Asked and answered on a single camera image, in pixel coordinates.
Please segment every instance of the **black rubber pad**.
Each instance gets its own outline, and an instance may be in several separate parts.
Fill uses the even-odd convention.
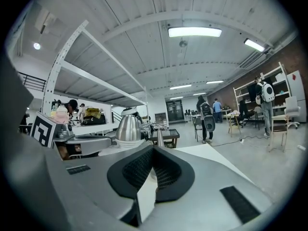
[[[71,168],[67,168],[67,172],[70,175],[74,175],[74,174],[78,174],[81,173],[83,171],[89,170],[91,169],[88,165],[81,165],[81,166],[77,166],[77,167],[71,167]]]
[[[220,192],[243,224],[260,215],[260,212],[234,186],[223,188]]]

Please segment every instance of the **cable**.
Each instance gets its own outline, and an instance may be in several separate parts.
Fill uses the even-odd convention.
[[[225,144],[234,144],[234,143],[237,143],[237,142],[240,142],[241,140],[244,140],[244,139],[246,139],[246,138],[258,138],[258,139],[269,139],[268,137],[259,137],[259,136],[253,136],[253,137],[251,137],[251,136],[246,136],[246,137],[244,137],[244,138],[240,138],[239,140],[237,140],[237,141],[234,141],[234,142],[229,142],[229,143],[224,143],[224,144],[218,144],[218,145],[211,145],[212,147],[217,147],[217,146],[222,146],[222,145],[225,145]]]

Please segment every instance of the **shelf rack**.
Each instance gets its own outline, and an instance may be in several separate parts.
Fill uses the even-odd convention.
[[[264,80],[264,79],[266,79],[266,78],[268,78],[272,75],[276,75],[278,73],[283,74],[283,79],[276,81],[276,82],[273,82],[273,86],[276,86],[276,85],[281,84],[281,83],[286,83],[288,91],[285,91],[284,93],[278,93],[278,94],[275,95],[275,97],[279,97],[279,96],[282,96],[282,95],[285,95],[286,98],[290,97],[291,91],[290,91],[289,83],[287,81],[286,71],[284,69],[284,66],[280,62],[279,62],[279,66],[277,68],[269,71],[266,74],[261,73],[260,77],[261,77],[262,80]],[[247,92],[242,94],[242,90],[247,88],[250,85],[253,85],[254,83],[255,83],[255,81],[252,80],[252,81],[250,81],[250,82],[248,82],[248,83],[246,83],[246,84],[244,84],[240,87],[233,88],[238,110],[239,110],[239,100],[238,99],[241,98],[241,97],[249,95],[249,93],[247,93]],[[254,103],[254,102],[255,102],[254,100],[250,100],[250,101],[247,101],[246,103]],[[276,105],[276,106],[273,107],[273,109],[281,109],[281,108],[285,108],[285,105],[281,105],[281,106]]]
[[[125,74],[129,76],[138,86],[141,87],[141,89],[145,92],[145,97],[147,98],[146,88],[143,87],[136,79],[135,77],[86,29],[86,26],[88,25],[88,21],[85,20],[71,35],[71,37],[67,40],[66,44],[63,46],[63,48],[58,53],[50,74],[48,76],[48,80],[46,83],[46,88],[43,96],[43,102],[42,102],[42,113],[44,115],[49,115],[51,112],[51,103],[53,101],[53,94],[55,93],[55,86],[57,82],[58,75],[60,71],[65,71],[68,73],[68,76],[76,76],[77,78],[86,80],[90,85],[95,87],[103,87],[105,90],[108,90],[109,96],[117,96],[116,98],[110,98],[107,101],[104,101],[106,104],[115,104],[125,107],[132,107],[132,106],[138,106],[138,105],[147,105],[146,102],[143,102],[139,100],[138,98],[132,96],[131,94],[126,93],[125,91],[107,83],[106,81],[103,81],[102,79],[86,72],[85,70],[76,67],[75,65],[67,62],[65,60],[65,57],[67,56],[68,52],[70,51],[73,43],[76,41],[76,39],[80,36],[86,36],[91,44],[94,44],[100,49],[100,51],[103,54],[108,55],[108,57],[114,61],[122,70],[124,70]],[[69,93],[60,93],[60,95],[63,96],[72,96]],[[87,100],[91,100],[93,102],[97,102],[96,99],[92,99],[90,97],[87,98]]]

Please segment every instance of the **glass door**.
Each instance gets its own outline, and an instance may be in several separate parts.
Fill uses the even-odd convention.
[[[169,121],[184,120],[182,100],[166,102]]]

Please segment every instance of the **wooden stool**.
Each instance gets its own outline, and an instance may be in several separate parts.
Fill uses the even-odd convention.
[[[230,121],[230,126],[229,126],[229,131],[228,131],[228,133],[230,133],[230,131],[231,131],[231,137],[232,137],[232,118],[235,118],[235,121],[236,121],[236,124],[237,124],[237,128],[239,129],[239,131],[240,131],[240,134],[242,135],[242,133],[241,133],[241,129],[240,129],[240,124],[239,124],[239,122],[238,122],[238,120],[237,120],[237,117],[239,116],[239,114],[237,114],[237,115],[227,115],[227,117],[229,117],[230,119],[229,119],[229,121]]]

